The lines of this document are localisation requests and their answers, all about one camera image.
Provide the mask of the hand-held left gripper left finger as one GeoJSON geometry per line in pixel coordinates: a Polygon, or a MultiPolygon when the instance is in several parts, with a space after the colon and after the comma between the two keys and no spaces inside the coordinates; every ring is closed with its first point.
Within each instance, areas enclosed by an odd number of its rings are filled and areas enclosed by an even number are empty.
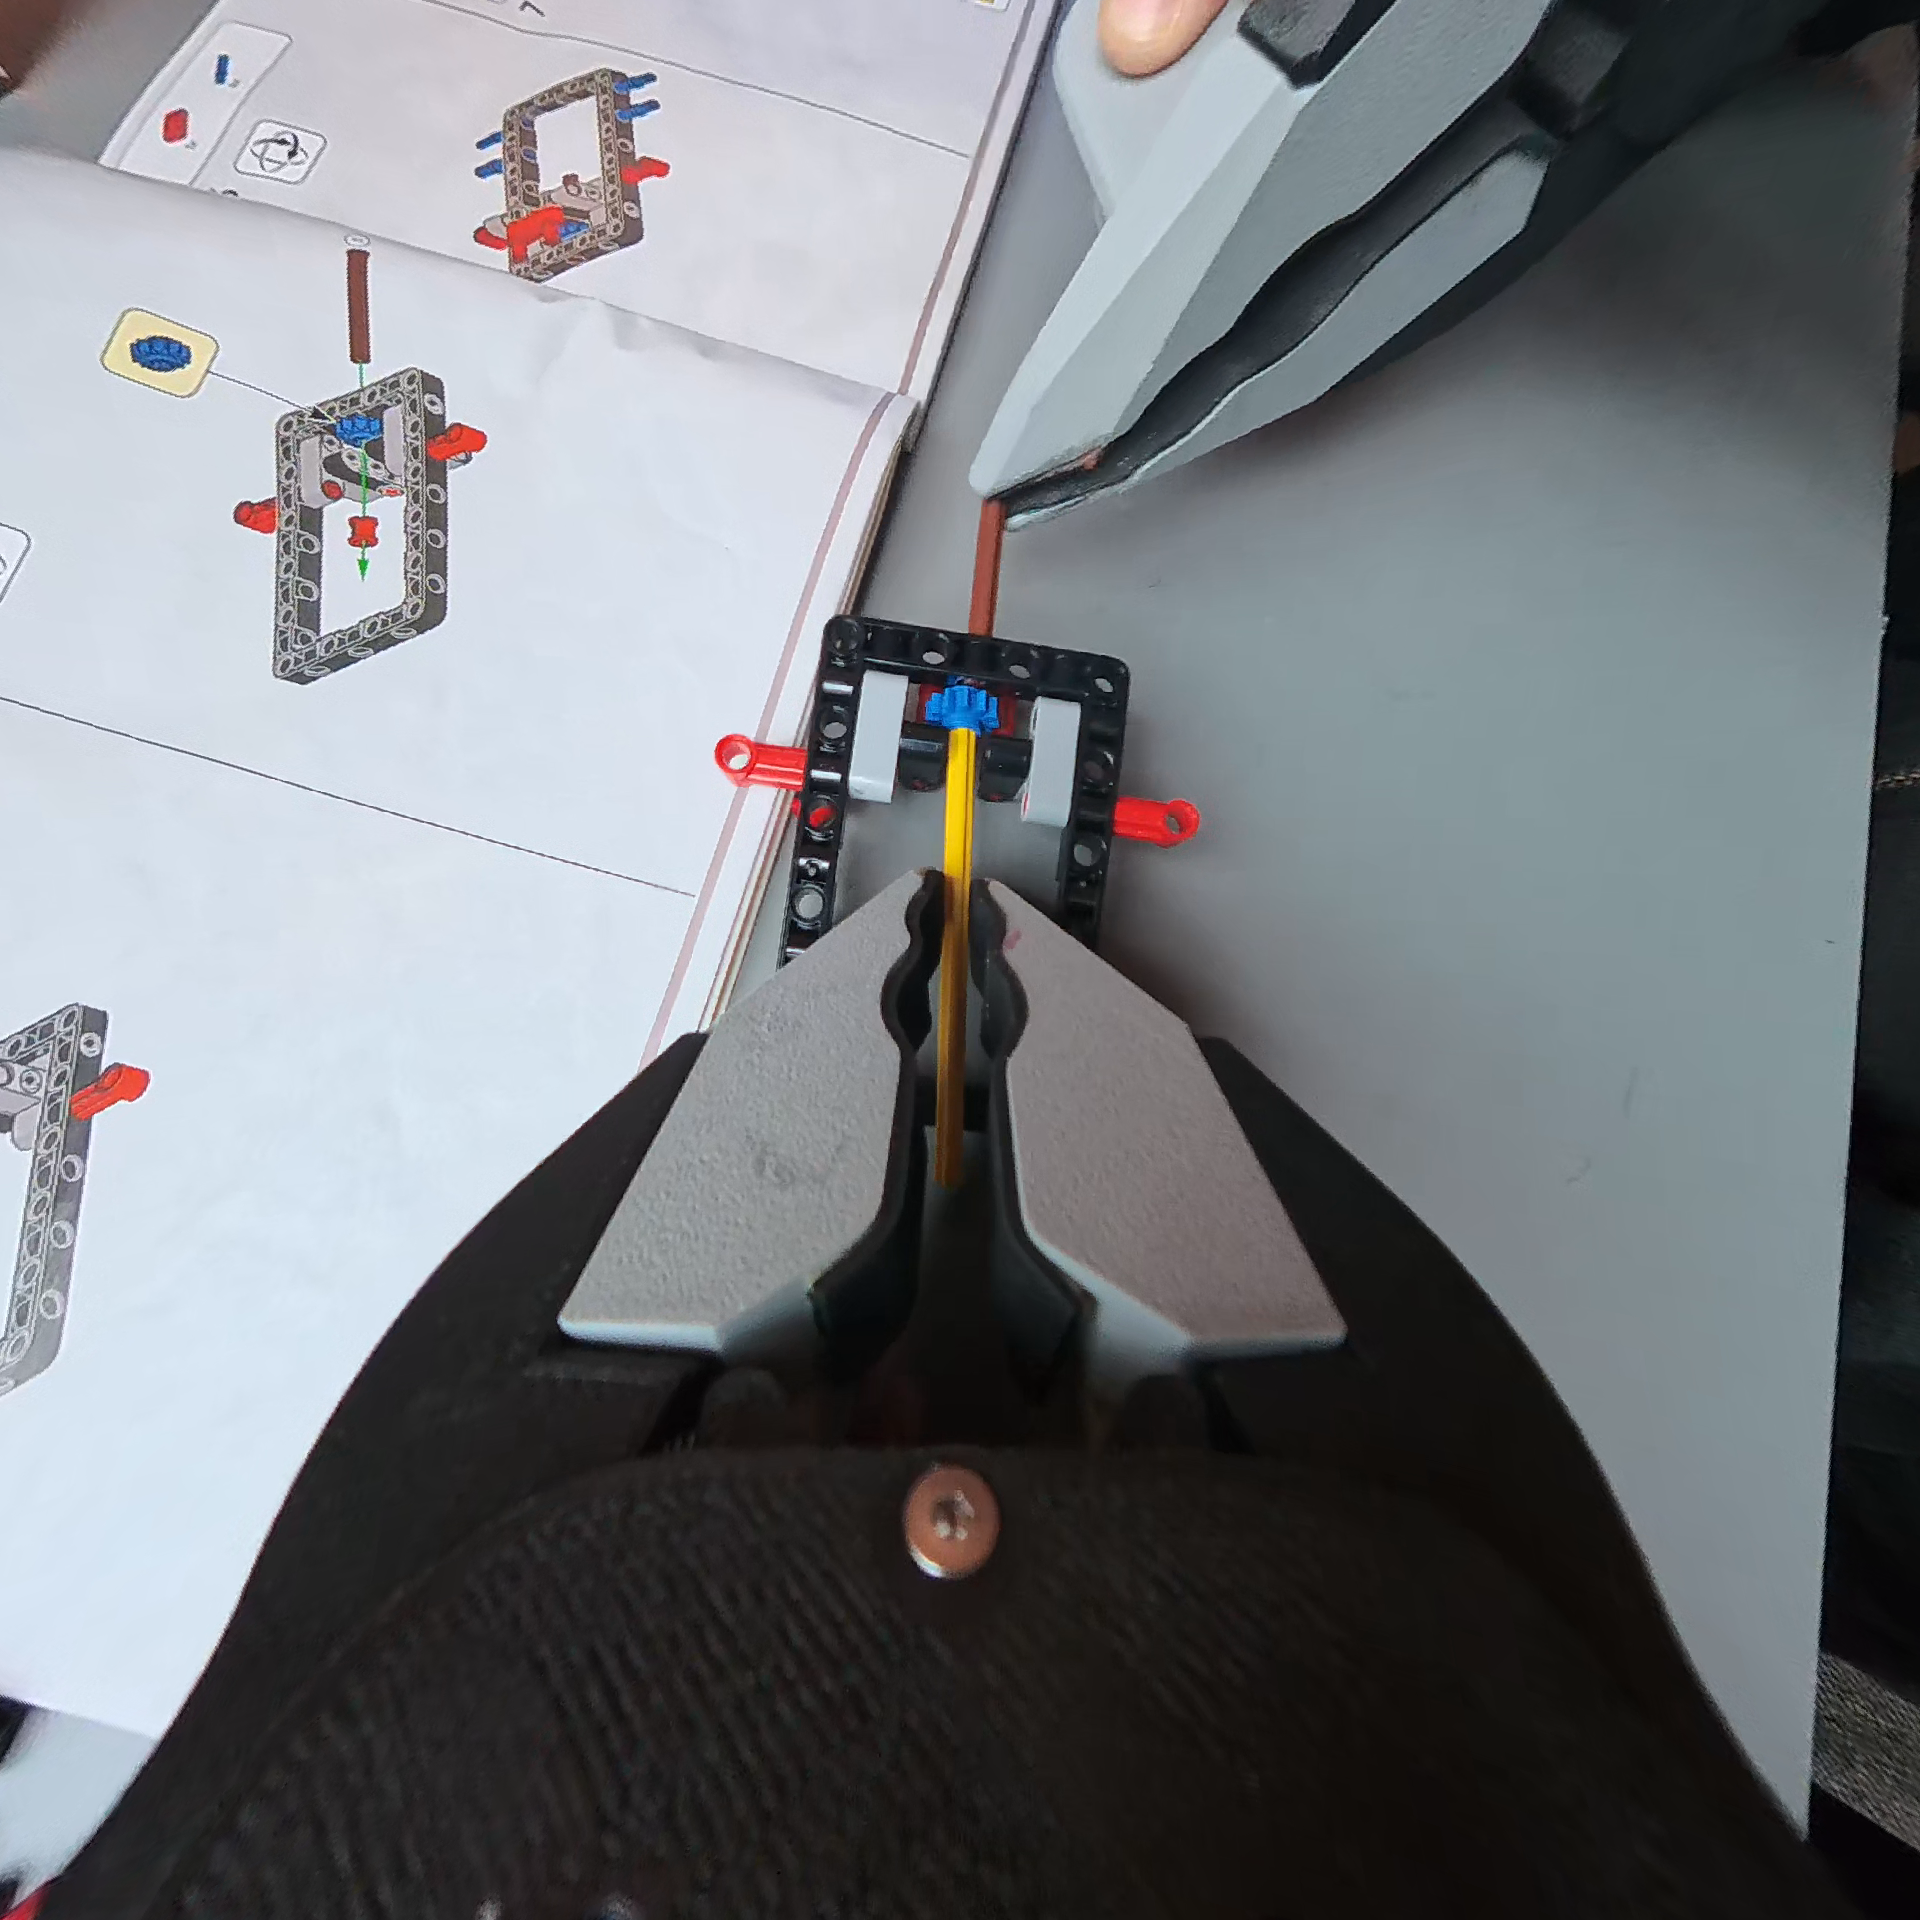
{"type": "Polygon", "coordinates": [[[912,1309],[944,884],[910,871],[704,1046],[560,1309],[602,1347],[865,1363],[912,1309]]]}

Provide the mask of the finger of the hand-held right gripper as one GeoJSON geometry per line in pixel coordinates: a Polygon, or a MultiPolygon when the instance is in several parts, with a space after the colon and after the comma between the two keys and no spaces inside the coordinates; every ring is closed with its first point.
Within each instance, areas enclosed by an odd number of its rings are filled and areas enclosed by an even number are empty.
{"type": "Polygon", "coordinates": [[[1154,81],[1105,71],[1080,7],[1056,82],[1105,226],[998,403],[974,491],[1116,441],[1277,266],[1509,73],[1547,7],[1244,5],[1154,81]]]}
{"type": "Polygon", "coordinates": [[[1277,268],[1227,334],[1094,460],[1013,486],[1009,524],[1134,489],[1333,393],[1521,236],[1549,157],[1458,151],[1425,159],[1277,268]]]}

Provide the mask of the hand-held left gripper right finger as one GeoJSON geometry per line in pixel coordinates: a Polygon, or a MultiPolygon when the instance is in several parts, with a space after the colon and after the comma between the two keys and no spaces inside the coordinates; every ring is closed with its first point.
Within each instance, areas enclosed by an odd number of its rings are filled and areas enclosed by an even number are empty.
{"type": "Polygon", "coordinates": [[[1330,1351],[1347,1321],[1193,1031],[997,881],[974,894],[998,1308],[1051,1374],[1330,1351]]]}

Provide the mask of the brown lego axle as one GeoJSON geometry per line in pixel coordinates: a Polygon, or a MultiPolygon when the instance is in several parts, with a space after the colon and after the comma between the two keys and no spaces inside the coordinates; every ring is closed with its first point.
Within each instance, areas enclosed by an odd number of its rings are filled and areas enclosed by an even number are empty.
{"type": "Polygon", "coordinates": [[[1105,453],[1105,449],[1093,449],[1059,470],[1044,470],[984,495],[976,525],[976,555],[966,615],[966,631],[971,635],[995,635],[1002,590],[1002,548],[1009,529],[1020,530],[1029,524],[1056,518],[1089,506],[1102,486],[1099,466],[1105,453]]]}

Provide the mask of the black lego frame assembly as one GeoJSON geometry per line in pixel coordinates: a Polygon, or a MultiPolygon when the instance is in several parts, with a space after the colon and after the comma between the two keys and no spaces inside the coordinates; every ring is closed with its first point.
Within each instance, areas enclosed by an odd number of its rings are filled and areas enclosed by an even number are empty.
{"type": "Polygon", "coordinates": [[[1118,844],[1177,847],[1201,831],[1197,805],[1120,790],[1132,674],[1116,657],[837,615],[824,628],[802,743],[729,733],[713,747],[732,783],[788,795],[784,963],[837,919],[853,810],[944,788],[946,732],[921,716],[949,681],[997,698],[998,730],[976,743],[976,805],[1005,810],[1051,844],[1046,913],[1083,943],[1098,942],[1118,844]]]}

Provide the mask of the yellow lego axle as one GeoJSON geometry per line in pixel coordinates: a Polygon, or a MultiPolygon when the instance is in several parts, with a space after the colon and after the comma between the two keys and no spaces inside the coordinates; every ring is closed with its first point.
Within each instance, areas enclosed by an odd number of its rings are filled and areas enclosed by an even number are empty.
{"type": "Polygon", "coordinates": [[[976,836],[976,743],[974,717],[946,730],[944,782],[944,940],[940,965],[940,1007],[934,1022],[934,1146],[933,1177],[946,1191],[961,1191],[966,1154],[966,1075],[970,1075],[970,906],[976,836]]]}

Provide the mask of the lego instruction booklet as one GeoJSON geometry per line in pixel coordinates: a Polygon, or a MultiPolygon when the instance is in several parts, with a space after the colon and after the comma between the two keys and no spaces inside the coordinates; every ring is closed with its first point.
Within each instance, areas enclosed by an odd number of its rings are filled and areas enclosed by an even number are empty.
{"type": "Polygon", "coordinates": [[[702,1022],[1053,5],[128,5],[5,147],[5,1694],[156,1737],[702,1022]]]}

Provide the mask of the person's right hand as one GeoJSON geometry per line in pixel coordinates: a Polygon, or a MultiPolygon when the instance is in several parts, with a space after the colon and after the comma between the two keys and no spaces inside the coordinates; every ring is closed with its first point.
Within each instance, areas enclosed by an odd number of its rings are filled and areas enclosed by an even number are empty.
{"type": "Polygon", "coordinates": [[[1154,77],[1188,55],[1220,19],[1244,3],[1112,0],[1098,3],[1094,39],[1109,68],[1128,81],[1154,77]]]}

